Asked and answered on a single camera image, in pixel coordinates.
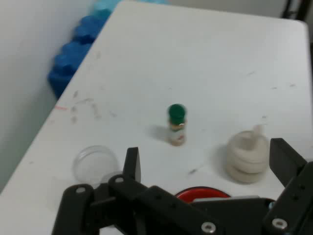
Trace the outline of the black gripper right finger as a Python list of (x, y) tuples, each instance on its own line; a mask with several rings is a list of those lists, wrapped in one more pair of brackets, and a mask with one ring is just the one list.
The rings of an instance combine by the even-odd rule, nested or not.
[(313, 233), (313, 163), (284, 139), (270, 140), (269, 166), (285, 187), (263, 220), (266, 235)]

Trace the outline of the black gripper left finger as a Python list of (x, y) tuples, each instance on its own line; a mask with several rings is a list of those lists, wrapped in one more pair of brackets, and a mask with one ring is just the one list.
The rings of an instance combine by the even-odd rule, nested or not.
[(199, 209), (141, 181), (139, 150), (129, 148), (121, 174), (93, 188), (68, 187), (52, 233), (97, 235), (114, 226), (125, 235), (220, 235), (222, 225)]

